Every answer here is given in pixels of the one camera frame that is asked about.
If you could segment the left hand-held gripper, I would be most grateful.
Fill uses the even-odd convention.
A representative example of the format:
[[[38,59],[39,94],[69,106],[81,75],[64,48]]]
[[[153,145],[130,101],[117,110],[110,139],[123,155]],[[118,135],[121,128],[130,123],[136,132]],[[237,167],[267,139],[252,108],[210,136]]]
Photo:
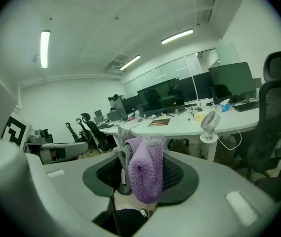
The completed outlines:
[[[0,139],[10,142],[21,149],[32,138],[31,126],[13,114],[16,100],[0,80]],[[65,162],[77,158],[88,151],[86,142],[49,143],[40,146],[43,164]]]

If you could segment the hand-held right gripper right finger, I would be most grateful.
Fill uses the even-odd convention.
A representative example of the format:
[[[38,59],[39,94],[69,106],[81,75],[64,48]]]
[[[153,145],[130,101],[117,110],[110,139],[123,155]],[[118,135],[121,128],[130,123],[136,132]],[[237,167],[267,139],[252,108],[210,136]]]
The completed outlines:
[[[281,210],[281,202],[224,165],[172,151],[165,155],[191,165],[199,185],[183,203],[158,207],[137,237],[259,237]],[[251,225],[245,226],[230,206],[231,192],[241,193],[257,215]]]

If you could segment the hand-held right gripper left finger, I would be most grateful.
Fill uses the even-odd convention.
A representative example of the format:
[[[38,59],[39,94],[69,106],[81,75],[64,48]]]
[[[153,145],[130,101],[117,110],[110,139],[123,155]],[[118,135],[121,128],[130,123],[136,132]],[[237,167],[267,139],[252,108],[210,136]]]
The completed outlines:
[[[39,158],[0,140],[0,213],[25,237],[111,237],[58,192]]]

